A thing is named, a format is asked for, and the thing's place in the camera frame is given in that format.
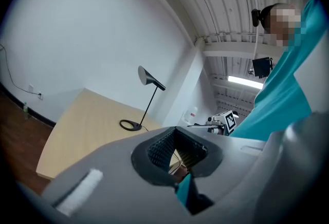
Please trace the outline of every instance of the power cord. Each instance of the power cord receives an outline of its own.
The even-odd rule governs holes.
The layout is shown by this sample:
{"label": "power cord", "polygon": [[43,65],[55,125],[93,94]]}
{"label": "power cord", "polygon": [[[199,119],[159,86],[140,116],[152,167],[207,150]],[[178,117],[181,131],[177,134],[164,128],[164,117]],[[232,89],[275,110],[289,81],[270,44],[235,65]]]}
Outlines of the power cord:
{"label": "power cord", "polygon": [[5,51],[5,57],[6,57],[7,69],[8,69],[9,77],[10,77],[10,80],[11,80],[12,84],[13,84],[16,88],[18,88],[18,89],[20,89],[20,90],[22,90],[22,91],[24,91],[24,92],[27,92],[28,94],[32,94],[32,95],[41,95],[41,94],[36,94],[35,92],[30,92],[30,91],[24,90],[24,89],[22,89],[22,88],[19,88],[19,87],[14,83],[14,81],[12,80],[11,74],[10,74],[9,66],[8,66],[7,51],[6,51],[6,48],[5,48],[2,44],[0,44],[0,46],[2,47],[2,48],[0,48],[0,51],[3,51],[3,50]]}
{"label": "power cord", "polygon": [[176,167],[176,168],[173,170],[173,172],[171,172],[171,175],[172,175],[172,174],[175,174],[175,171],[176,171],[177,169],[179,169],[179,167],[180,167],[180,165],[181,165],[181,161],[180,161],[180,159],[178,158],[178,156],[176,156],[175,152],[174,152],[174,155],[175,155],[175,157],[177,158],[177,160],[179,161],[179,165],[178,165],[178,167]]}

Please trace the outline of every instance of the lamp base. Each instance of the lamp base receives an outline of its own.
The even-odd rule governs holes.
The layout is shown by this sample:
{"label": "lamp base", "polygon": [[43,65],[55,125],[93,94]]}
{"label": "lamp base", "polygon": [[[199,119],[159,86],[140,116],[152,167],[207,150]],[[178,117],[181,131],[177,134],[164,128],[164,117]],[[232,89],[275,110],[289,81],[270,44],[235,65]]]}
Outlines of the lamp base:
{"label": "lamp base", "polygon": [[[133,126],[133,128],[128,128],[128,127],[125,127],[122,123],[128,123],[128,124],[131,124]],[[133,121],[129,121],[129,120],[121,120],[119,122],[120,126],[125,129],[125,130],[128,130],[128,131],[138,131],[138,130],[141,130],[142,129],[142,126],[141,124],[139,123],[135,123]]]}

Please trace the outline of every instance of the black baseboard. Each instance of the black baseboard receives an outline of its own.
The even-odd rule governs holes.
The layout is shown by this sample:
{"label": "black baseboard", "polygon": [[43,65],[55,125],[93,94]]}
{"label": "black baseboard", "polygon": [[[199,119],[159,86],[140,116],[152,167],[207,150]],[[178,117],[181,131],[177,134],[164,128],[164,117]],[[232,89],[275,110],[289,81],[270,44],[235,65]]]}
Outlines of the black baseboard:
{"label": "black baseboard", "polygon": [[[2,91],[10,100],[12,100],[20,109],[23,109],[24,103],[22,103],[19,99],[17,99],[9,90],[5,88],[5,86],[0,83],[0,91]],[[54,127],[56,125],[55,122],[47,119],[46,117],[39,115],[36,111],[32,110],[30,107],[28,108],[28,113],[34,118],[40,120],[41,122]]]}

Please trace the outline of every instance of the wooden floor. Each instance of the wooden floor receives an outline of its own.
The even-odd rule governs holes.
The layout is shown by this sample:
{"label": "wooden floor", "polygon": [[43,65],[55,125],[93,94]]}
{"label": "wooden floor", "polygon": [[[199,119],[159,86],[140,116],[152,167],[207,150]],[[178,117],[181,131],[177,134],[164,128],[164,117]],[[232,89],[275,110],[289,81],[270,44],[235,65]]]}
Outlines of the wooden floor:
{"label": "wooden floor", "polygon": [[17,181],[41,194],[49,180],[36,172],[52,127],[29,117],[0,91],[0,143]]}

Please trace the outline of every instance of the plastic bottle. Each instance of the plastic bottle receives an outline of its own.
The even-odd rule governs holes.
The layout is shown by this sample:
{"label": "plastic bottle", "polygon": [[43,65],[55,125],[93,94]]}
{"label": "plastic bottle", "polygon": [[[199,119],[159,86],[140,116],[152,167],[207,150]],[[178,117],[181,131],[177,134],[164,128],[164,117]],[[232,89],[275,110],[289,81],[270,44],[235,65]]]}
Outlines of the plastic bottle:
{"label": "plastic bottle", "polygon": [[25,102],[24,103],[24,107],[23,107],[23,111],[24,111],[24,119],[27,120],[29,117],[28,117],[28,107],[27,107],[27,103]]}

